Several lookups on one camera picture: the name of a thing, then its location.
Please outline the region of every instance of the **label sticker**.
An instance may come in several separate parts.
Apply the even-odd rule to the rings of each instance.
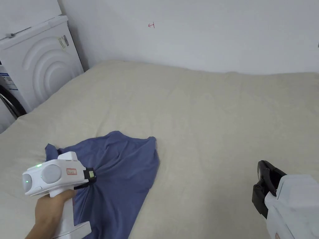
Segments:
[[[66,174],[67,175],[77,175],[77,170],[76,169],[66,169]]]
[[[13,83],[12,79],[10,78],[10,76],[7,73],[0,72],[0,77],[2,77],[4,79],[4,82],[9,87],[10,90],[14,90],[14,91],[18,90],[16,85]]]
[[[60,45],[61,45],[61,47],[62,47],[63,50],[64,50],[66,47],[69,46],[68,39],[66,38],[65,35],[59,37],[58,40],[59,40],[59,43],[60,43]]]

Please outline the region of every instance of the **red mark on wall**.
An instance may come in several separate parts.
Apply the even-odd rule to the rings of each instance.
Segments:
[[[152,25],[151,25],[151,24],[149,24],[149,25],[148,25],[148,27],[151,27],[151,26],[153,26],[153,27],[155,28],[155,26],[154,26],[154,22],[153,22],[153,24],[152,24]]]

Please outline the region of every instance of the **blue t-shirt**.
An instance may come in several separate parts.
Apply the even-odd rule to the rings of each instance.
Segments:
[[[156,139],[134,139],[119,131],[74,146],[45,148],[47,161],[74,151],[84,167],[94,168],[97,181],[79,189],[74,224],[90,221],[90,239],[128,238],[159,166]]]

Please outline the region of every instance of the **beige bedsheet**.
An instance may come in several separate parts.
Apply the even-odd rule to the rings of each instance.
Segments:
[[[113,130],[157,138],[160,167],[130,238],[269,238],[251,202],[257,162],[319,180],[319,74],[94,67],[0,135],[1,238],[33,225],[36,198],[24,195],[21,174],[45,160],[47,143]]]

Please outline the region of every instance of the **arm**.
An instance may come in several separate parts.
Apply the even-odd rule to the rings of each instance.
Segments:
[[[35,207],[35,224],[26,239],[51,239],[59,225],[64,203],[73,198],[74,190],[67,190],[53,198],[45,195]]]

